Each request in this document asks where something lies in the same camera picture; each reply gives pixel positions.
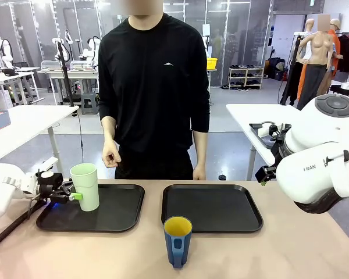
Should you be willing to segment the white workbench with boxes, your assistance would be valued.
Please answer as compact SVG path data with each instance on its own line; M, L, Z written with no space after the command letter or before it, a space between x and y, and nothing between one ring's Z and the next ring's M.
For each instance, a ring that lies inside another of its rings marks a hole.
M73 101L80 102L80 95L97 94L99 91L98 70L92 61L73 60L66 66L70 89L73 90ZM49 78L54 101L57 105L69 102L66 82L60 60L43 60L39 73Z

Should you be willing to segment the person's left forearm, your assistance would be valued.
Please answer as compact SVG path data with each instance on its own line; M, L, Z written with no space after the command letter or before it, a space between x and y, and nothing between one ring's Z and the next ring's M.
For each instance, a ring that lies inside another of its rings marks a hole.
M197 167L205 168L208 133L193 131L195 150L197 154Z

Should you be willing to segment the black tripod stand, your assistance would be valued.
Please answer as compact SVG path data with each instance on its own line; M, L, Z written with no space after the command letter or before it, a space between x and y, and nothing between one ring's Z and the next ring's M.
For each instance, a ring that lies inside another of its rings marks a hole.
M68 77L68 73L67 73L67 67L66 67L66 62L64 59L64 55L63 55L63 49L62 49L62 44L61 41L58 40L56 42L57 47L58 47L58 59L61 63L61 68L62 68L62 73L63 73L63 79L64 79L64 83L65 83L65 88L66 88L66 92L67 92L67 96L69 99L69 103L71 107L74 107L74 102L73 102L73 97L72 97L72 91L71 91L71 87L70 87L70 81L69 81L69 77Z

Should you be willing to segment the blue ribbed cup yellow inside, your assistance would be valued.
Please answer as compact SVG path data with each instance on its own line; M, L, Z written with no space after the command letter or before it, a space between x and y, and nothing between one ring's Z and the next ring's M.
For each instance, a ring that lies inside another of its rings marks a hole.
M163 225L168 261L174 269L182 269L187 262L193 225L182 216L168 218Z

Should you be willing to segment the grey step stool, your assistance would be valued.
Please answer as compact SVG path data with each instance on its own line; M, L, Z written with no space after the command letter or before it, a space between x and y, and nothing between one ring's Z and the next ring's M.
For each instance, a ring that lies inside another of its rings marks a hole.
M98 98L95 93L81 95L81 113L83 115L98 114Z

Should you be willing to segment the white table with dark tray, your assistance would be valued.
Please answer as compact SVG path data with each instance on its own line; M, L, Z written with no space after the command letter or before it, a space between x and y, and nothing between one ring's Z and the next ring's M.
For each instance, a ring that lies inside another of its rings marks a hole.
M256 154L259 154L265 164L269 166L275 162L275 159L271 151L264 146L259 137L252 131L250 124L265 121L292 123L300 111L293 106L279 104L227 104L226 109L241 127L242 132L251 144L246 174L246 180L251 181L254 177Z

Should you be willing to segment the dark tray with white object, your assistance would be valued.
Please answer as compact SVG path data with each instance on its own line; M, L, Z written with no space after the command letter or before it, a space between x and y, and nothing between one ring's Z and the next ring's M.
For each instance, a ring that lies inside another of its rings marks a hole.
M272 149L276 137L280 130L278 126L272 121L265 121L262 123L250 123L252 132L257 136L260 143L267 149Z

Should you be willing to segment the person's right hand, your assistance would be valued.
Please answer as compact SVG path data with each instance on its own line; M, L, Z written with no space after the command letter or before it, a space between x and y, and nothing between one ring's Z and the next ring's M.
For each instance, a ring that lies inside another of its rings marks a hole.
M122 161L114 140L106 139L104 141L102 161L107 168L118 167Z

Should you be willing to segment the person in black shirt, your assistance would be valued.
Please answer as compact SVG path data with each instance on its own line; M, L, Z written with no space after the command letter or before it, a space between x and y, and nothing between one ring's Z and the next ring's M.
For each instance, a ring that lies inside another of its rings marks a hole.
M193 180L193 131L208 133L200 33L166 13L130 15L99 46L99 116L116 120L115 178Z

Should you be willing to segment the tall light green cup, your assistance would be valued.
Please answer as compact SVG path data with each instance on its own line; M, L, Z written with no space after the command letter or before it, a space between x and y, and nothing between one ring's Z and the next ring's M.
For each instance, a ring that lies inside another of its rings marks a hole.
M80 207L91 212L99 207L97 167L92 163L82 163L70 169L75 192L82 195Z

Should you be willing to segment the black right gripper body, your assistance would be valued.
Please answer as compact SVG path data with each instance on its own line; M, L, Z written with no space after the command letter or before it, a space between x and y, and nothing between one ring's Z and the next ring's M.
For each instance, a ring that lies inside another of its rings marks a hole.
M262 166L255 173L255 178L259 183L267 183L276 178L276 166Z

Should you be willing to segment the white table with grey box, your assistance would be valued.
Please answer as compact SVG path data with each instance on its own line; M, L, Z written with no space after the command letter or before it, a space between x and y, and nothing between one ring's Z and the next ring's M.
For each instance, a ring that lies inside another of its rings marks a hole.
M11 164L35 164L35 160L43 155L47 148L51 148L52 155L58 159L56 169L67 176L68 172L62 166L53 126L76 113L78 108L66 105L20 105L10 108L8 113L11 124L0 129L0 160L9 156ZM18 151L44 131L49 136L47 144L34 145L27 152Z

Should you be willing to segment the wooden shoe rack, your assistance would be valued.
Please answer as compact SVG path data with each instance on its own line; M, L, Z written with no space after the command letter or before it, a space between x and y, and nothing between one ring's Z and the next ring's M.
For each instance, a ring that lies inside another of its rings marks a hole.
M261 89L262 80L262 66L231 65L227 75L227 87L230 90Z

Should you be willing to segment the person's left hand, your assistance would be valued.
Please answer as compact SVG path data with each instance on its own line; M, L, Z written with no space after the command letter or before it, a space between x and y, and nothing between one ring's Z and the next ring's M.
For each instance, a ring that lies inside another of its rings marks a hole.
M206 180L206 169L204 165L196 165L193 170L193 180Z

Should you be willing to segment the large black serving tray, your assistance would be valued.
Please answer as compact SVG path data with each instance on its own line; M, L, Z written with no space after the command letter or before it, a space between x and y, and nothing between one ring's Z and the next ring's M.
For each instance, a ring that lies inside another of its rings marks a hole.
M263 218L250 192L235 184L173 184L163 190L161 221L182 216L194 233L249 234Z

